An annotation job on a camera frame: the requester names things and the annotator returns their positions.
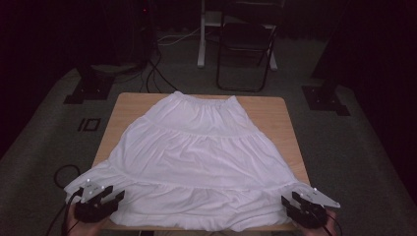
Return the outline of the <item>black stand base with post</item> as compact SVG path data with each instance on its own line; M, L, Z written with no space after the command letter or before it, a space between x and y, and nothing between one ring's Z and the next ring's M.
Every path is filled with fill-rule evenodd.
M347 106L341 103L336 94L336 88L342 79L341 73L343 72L339 32L350 1L345 0L342 12L337 19L337 25L331 33L327 47L313 72L313 74L316 74L319 71L324 76L323 83L317 87L302 86L302 91L311 110L334 111L338 116L350 115Z

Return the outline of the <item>white skirt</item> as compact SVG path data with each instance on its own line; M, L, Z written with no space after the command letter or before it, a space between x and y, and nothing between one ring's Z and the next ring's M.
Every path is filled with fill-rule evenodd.
M125 194L111 220L127 227L243 231L288 222L282 197L308 189L280 98L155 98L109 156L65 187L87 181Z

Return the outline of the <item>white desk frame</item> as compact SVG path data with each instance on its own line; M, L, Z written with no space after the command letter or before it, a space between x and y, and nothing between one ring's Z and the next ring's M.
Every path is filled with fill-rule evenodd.
M201 26L200 26L200 45L198 53L198 62L197 65L199 68L203 68L206 64L206 27L215 27L218 29L218 38L219 38L219 27L220 27L220 10L222 6L228 0L219 0L220 6L215 10L206 9L206 0L202 0L201 7ZM274 63L273 57L271 58L270 68L272 70L276 69L276 64Z

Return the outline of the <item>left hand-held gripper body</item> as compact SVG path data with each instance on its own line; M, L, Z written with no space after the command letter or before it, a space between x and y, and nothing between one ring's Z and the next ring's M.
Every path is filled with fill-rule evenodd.
M104 190L105 186L98 185L88 179L82 188L81 199L75 206L75 218L84 223L96 223L110 216L118 209L117 206L106 202L106 197L98 201L95 196Z

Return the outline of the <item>dark equipment tower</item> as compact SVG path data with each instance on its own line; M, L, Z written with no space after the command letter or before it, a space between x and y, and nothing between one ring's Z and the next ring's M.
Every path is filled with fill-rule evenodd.
M132 48L130 58L146 63L157 50L154 6L152 0L129 0L132 20Z

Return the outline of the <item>black folding chair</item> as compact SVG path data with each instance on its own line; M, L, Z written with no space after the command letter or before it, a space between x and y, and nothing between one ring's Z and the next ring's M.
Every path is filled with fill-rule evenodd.
M258 92L265 87L274 42L283 19L283 0L228 0L222 6L215 74L219 89ZM267 58L263 78L257 88L234 88L220 81L223 49L260 53L258 66L264 57Z

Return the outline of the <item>person's right hand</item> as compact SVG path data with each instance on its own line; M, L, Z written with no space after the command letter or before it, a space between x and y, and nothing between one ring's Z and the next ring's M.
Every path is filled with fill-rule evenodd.
M304 236L338 236L335 229L335 215L331 212L328 215L327 225L323 228L317 229L308 229L298 225L298 228L301 230Z

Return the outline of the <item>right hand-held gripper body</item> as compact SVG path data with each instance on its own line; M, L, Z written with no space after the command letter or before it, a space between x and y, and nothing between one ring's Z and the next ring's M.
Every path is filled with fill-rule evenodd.
M292 193L296 192L306 200L300 204L292 198ZM340 203L325 195L317 188L307 190L297 190L291 193L290 203L295 206L289 212L289 217L299 225L308 229L317 229L325 226L328 222L326 207L340 208Z

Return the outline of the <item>person's left hand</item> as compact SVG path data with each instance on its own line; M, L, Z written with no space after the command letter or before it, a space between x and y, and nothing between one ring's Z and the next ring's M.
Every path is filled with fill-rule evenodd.
M71 205L67 214L67 236L99 236L107 218L96 223L84 223L75 218L75 205Z

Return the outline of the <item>round grey floor base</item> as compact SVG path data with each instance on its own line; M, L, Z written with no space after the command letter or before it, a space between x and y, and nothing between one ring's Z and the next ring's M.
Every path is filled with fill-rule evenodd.
M92 65L92 68L100 74L120 76L139 72L143 69L143 65L138 63L123 65Z

